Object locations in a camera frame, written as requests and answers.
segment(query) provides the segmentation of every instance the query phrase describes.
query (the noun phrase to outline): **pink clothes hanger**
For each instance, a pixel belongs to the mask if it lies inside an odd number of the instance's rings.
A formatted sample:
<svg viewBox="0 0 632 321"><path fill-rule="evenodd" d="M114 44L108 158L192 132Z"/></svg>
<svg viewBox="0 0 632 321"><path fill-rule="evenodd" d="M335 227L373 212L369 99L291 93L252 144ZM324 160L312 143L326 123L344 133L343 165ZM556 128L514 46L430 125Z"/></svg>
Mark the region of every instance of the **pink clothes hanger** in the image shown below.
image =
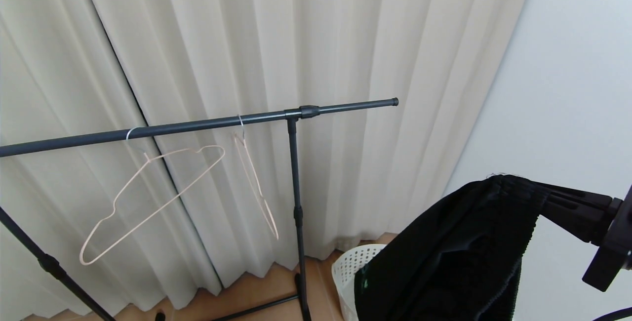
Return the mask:
<svg viewBox="0 0 632 321"><path fill-rule="evenodd" d="M235 142L235 146L237 146L237 153L239 154L239 159L241 160L241 165L243 166L243 171L246 173L246 177L248 177L248 184L250 184L250 189L252 193L255 195L255 199L257 200L257 206L259 206L259 210L263 214L266 222L268 223L268 227L270 227L270 231L272 231L273 235L278 240L278 230L275 223L275 217L273 213L270 211L270 206L268 206L268 202L266 198L264 198L264 193L261 191L261 184L259 184L259 177L257 177L257 171L255 170L255 165L252 163L252 158L250 157L250 152L248 151L248 145L246 144L246 130L243 127L243 121L241 121L241 116L239 116L239 123L241 123L241 137L237 134L237 132L233 132L233 141ZM250 179L250 174L248 174L248 168L246 168L246 163L243 160L243 156L241 155L241 150L239 146L242 145L244 150L246 151L246 158L248 159L248 164L252 169L254 179Z"/></svg>
<svg viewBox="0 0 632 321"><path fill-rule="evenodd" d="M134 127L133 129L129 130L129 132L127 132L127 136L125 137L125 141L128 141L129 139L129 134L131 134L131 132L136 129L137 127ZM217 147L221 150L222 155L219 157L219 159L217 159L213 164L211 164L206 170L203 171L203 173L201 173L199 175L199 177L197 177L193 182L191 182L191 184L189 184L186 188L184 188L178 195L176 195L175 197L173 197L171 200L167 201L167 203L165 203L163 206L161 206L160 208L158 208L158 210L154 211L151 215L149 215L147 218L145 218L145 220L142 220L142 222L140 222L140 224L136 225L136 227L134 227L133 229L129 230L128 233L124 234L121 238L119 238L119 240L117 240L117 242L114 242L111 246L107 247L104 251L101 252L101 254L99 254L98 256L96 256L93 260L91 260L90 262L86 262L85 260L83 260L83 253L85 251L86 246L88 245L88 242L90 242L90 238L92 238L92 235L97 231L97 228L99 228L99 225L101 225L101 222L104 222L105 220L108 220L108 218L112 217L116 212L117 212L117 201L120 197L120 194L123 193L123 191L129 186L129 184L131 184L131 182L136 179L136 177L138 176L138 174L140 174L140 172L142 172L142 170L149 166L152 162L161 159L163 157L172 155L172 154L176 154L178 152L185 152L185 151L190 151L193 152L194 154L199 154L199 152L201 152L204 148L211 148L211 147ZM81 262L81 264L83 265L90 265L94 262L97 262L97 260L99 260L99 258L101 258L102 256L104 256L104 254L108 253L108 251L110 249L112 249L113 247L115 247L117 244L119 244L122 240L124 240L127 236L129 236L132 232L136 231L136 229L138 229L138 227L140 227L142 224L144 224L145 222L147 222L147 220L149 220L150 218L152 218L154 215L156 215L157 213L159 213L162 209L164 209L165 207L167 207L168 204L172 203L174 200L176 200L178 197L180 197L183 193L185 193L185 191L187 191L189 188L191 188L192 185L194 185L197 181L199 181L204 174L206 174L208 171L212 170L212 168L219 163L219 161L221 161L221 159L224 157L224 155L226 154L226 151L224 150L224 147L222 146L217 146L217 145L210 145L210 146L204 146L202 148L200 148L199 150L192 150L191 148L184 148L182 150L177 150L177 151L173 151L173 152L169 152L168 154L164 154L164 155L160 155L157 157L153 157L150 158L147 153L143 152L143 155L145 156L145 158L147 159L147 161L145 162L145 164L143 166L140 167L140 169L131 177L131 179L129 179L129 181L122 187L122 189L119 191L119 193L117 194L117 197L115 197L114 201L112 202L112 213L106 217L106 218L102 218L101 220L99 220L99 222L97 222L97 224L94 226L94 228L92 229L92 231L90 232L90 234L88 234L88 238L85 240L85 242L83 243L83 246L81 247L81 252L79 252L79 262Z"/></svg>

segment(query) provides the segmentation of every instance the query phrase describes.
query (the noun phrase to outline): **black garment rack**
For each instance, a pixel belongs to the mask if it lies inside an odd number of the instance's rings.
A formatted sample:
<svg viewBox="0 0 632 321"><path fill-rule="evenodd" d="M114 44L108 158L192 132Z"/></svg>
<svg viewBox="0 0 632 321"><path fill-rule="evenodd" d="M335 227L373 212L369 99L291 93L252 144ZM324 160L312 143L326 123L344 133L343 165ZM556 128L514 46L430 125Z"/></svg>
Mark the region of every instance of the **black garment rack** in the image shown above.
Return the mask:
<svg viewBox="0 0 632 321"><path fill-rule="evenodd" d="M219 127L229 127L244 125L249 123L260 123L268 121L286 120L287 134L289 135L289 154L292 165L292 182L294 188L294 221L296 222L296 240L298 242L298 264L300 272L294 276L296 283L296 294L287 296L286 298L271 301L269 303L259 305L258 307L249 308L235 314L231 314L214 321L225 321L235 319L243 315L247 315L259 310L273 307L275 305L285 303L293 299L298 299L303 315L303 321L311 321L309 307L307 306L307 292L305 279L305 249L303 246L303 209L301 207L300 189L298 184L298 152L296 148L296 122L299 119L309 119L320 114L331 114L333 112L343 112L352 110L371 109L375 107L397 106L399 100L397 98L377 101L364 101L360 103L350 103L343 105L332 105L326 107L318 107L314 105L301 106L298 109L289 109L283 111L266 112L262 114L252 114L232 117L223 117L220 119L199 120L182 123L170 123L167 125L156 125L149 127L138 127L133 131L129 129L113 130L108 132L99 132L93 134L82 134L79 136L61 137L54 139L45 139L43 141L34 141L27 143L18 143L16 145L0 146L0 157L9 157L14 155L31 154L34 152L43 152L49 150L58 150L60 148L78 147L86 145L95 145L97 143L124 141L129 135L129 139L162 136L165 134L175 134L181 132L192 132L196 130L216 129ZM106 321L115 321L114 317L108 314L104 308L88 295L59 265L59 262L50 254L46 254L41 248L18 226L11 217L0 207L0 221L2 224L26 247L31 254L37 259L42 269L52 274L57 280L75 294L83 303L85 303L95 314L99 315Z"/></svg>

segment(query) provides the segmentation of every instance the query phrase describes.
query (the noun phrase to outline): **curtain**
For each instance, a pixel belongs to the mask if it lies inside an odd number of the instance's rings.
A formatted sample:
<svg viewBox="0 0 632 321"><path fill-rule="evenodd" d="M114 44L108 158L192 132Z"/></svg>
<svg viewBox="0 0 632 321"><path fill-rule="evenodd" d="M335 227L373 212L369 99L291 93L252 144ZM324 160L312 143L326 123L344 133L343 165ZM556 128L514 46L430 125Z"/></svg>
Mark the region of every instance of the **curtain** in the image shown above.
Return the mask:
<svg viewBox="0 0 632 321"><path fill-rule="evenodd" d="M298 122L306 251L325 258L401 231L440 197L523 1L4 0L2 143L398 97L396 108ZM285 123L244 128L279 240L257 207L233 132L241 128L3 159L2 206L108 311L128 302L146 309L164 296L181 308L196 287L217 293L244 272L261 277L272 263L298 262ZM181 204L103 260L77 263L83 239L111 211L143 151L205 145L223 146L226 156ZM88 254L216 158L205 151L157 163ZM47 295L50 304L11 306L11 315L85 312L11 243L2 244L2 267L20 273L6 278L37 278L20 292ZM11 253L17 259L5 262Z"/></svg>

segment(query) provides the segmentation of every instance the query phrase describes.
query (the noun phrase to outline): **tiled floor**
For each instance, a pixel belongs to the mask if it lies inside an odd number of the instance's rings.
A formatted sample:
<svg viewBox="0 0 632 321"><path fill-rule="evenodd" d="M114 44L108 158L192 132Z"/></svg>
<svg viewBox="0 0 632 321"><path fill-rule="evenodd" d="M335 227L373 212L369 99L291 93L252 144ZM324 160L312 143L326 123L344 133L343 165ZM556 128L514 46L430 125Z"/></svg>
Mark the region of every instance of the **tiled floor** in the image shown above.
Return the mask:
<svg viewBox="0 0 632 321"><path fill-rule="evenodd" d="M384 234L371 243L388 243L394 234ZM341 252L334 251L327 260L318 261L308 258L307 298L313 321L343 321L340 312L338 294L331 277L331 265L336 262ZM271 267L262 279L251 274L244 274L231 287L222 291L219 296L210 294L205 289L198 290L196 297L180 310L174 310L169 299L164 299L148 312L142 312L130 305L115 316L117 321L154 321L156 313L165 313L166 321L209 321L234 312L245 310L295 293L294 272L278 265ZM80 317L70 311L61 312L50 320L53 321L98 321L99 317L88 314ZM275 307L243 316L237 321L300 321L301 313L298 300L289 301ZM31 316L26 321L43 321L41 317Z"/></svg>

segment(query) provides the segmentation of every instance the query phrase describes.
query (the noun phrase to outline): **metal hook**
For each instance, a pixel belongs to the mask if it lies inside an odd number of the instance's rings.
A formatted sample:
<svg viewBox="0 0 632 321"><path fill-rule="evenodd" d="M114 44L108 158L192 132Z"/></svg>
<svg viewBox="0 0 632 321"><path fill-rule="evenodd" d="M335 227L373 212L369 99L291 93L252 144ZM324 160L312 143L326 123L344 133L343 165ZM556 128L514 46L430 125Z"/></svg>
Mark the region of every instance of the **metal hook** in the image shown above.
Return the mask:
<svg viewBox="0 0 632 321"><path fill-rule="evenodd" d="M243 121L241 120L241 115L237 115L237 117L239 117L239 123L241 123L241 139L243 139L243 141L246 141L246 129L243 127Z"/></svg>
<svg viewBox="0 0 632 321"><path fill-rule="evenodd" d="M141 148L138 148L138 147L134 146L134 145L133 145L133 144L129 141L129 134L131 134L131 132L132 132L133 130L138 129L138 128L141 128L141 127L144 127L144 126L136 126L136 127L131 128L129 131L127 131L127 135L125 136L125 142L127 142L127 144L128 144L130 147L134 148L135 150L139 150L140 152L142 152L142 153L145 155L145 157L147 157L147 159L149 159L149 157L147 156L147 152L145 152L145 151L144 151L144 150L142 150Z"/></svg>

